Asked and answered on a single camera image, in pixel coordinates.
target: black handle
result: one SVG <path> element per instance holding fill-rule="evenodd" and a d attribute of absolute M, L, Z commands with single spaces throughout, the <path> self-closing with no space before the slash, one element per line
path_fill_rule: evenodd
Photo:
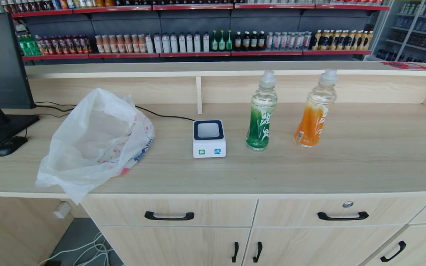
<path fill-rule="evenodd" d="M 317 213 L 318 218 L 325 221 L 355 221 L 358 219 L 366 219 L 367 217 L 369 217 L 369 214 L 367 214 L 367 212 L 358 212 L 358 214 L 359 214 L 359 217 L 353 217 L 353 218 L 332 218 L 332 217 L 329 217 L 324 212 Z"/>
<path fill-rule="evenodd" d="M 195 217 L 195 214 L 193 212 L 187 212 L 185 214 L 185 217 L 182 218 L 160 218 L 155 217 L 153 212 L 146 212 L 146 214 L 144 214 L 144 217 L 146 217 L 147 219 L 156 219 L 158 221 L 188 221 L 190 219 L 193 219 Z"/>
<path fill-rule="evenodd" d="M 261 251 L 262 251 L 262 242 L 258 242 L 257 243 L 257 256 L 252 258 L 252 261 L 254 263 L 257 263 L 257 261 L 259 260 L 259 256 L 261 255 Z"/>
<path fill-rule="evenodd" d="M 240 249 L 240 244 L 238 242 L 234 243 L 234 256 L 232 258 L 233 263 L 236 262 L 236 256 L 238 256 L 238 250 Z"/>
<path fill-rule="evenodd" d="M 399 246 L 400 246 L 400 249 L 399 249 L 399 251 L 397 251 L 396 254 L 394 254 L 394 256 L 392 256 L 392 257 L 390 257 L 388 259 L 386 259 L 385 256 L 382 256 L 381 257 L 381 261 L 382 262 L 387 262 L 387 261 L 390 261 L 391 259 L 394 259 L 398 254 L 400 254 L 405 249 L 405 247 L 407 246 L 407 244 L 404 241 L 401 241 L 401 242 L 399 242 Z"/>

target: plastic bag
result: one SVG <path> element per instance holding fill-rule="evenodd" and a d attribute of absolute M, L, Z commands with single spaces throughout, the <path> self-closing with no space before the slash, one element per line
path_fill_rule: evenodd
<path fill-rule="evenodd" d="M 80 101 L 52 136 L 36 186 L 60 185 L 78 204 L 110 177 L 126 173 L 154 140 L 152 122 L 131 96 L 97 88 Z"/>

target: cabinet door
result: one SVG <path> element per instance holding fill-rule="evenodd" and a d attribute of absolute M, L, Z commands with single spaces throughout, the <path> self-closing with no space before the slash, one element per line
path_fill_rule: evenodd
<path fill-rule="evenodd" d="M 212 227 L 99 229 L 126 266 L 241 266 L 250 232 L 250 228 Z"/>
<path fill-rule="evenodd" d="M 381 258 L 391 259 L 383 262 Z M 426 225 L 411 225 L 365 266 L 426 266 Z"/>
<path fill-rule="evenodd" d="M 356 266 L 400 228 L 400 225 L 253 228 L 244 266 Z M 259 242 L 262 251 L 257 259 Z"/>

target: water bottle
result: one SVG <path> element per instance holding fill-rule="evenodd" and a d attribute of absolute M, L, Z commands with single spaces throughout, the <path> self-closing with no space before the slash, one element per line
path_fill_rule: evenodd
<path fill-rule="evenodd" d="M 247 147 L 251 150 L 263 151 L 269 144 L 269 124 L 277 105 L 276 80 L 274 71 L 264 71 L 259 89 L 252 95 L 250 126 L 246 135 Z"/>
<path fill-rule="evenodd" d="M 313 147 L 320 141 L 321 131 L 328 108 L 336 101 L 336 69 L 327 69 L 321 74 L 318 86 L 308 94 L 303 118 L 294 134 L 294 142 L 302 147 Z"/>

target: bottle cap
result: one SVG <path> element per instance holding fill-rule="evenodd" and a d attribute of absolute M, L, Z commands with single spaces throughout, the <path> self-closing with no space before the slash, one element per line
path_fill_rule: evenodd
<path fill-rule="evenodd" d="M 338 76 L 336 75 L 336 69 L 326 69 L 325 73 L 320 75 L 320 80 L 318 81 L 321 84 L 325 85 L 334 85 L 338 81 Z"/>

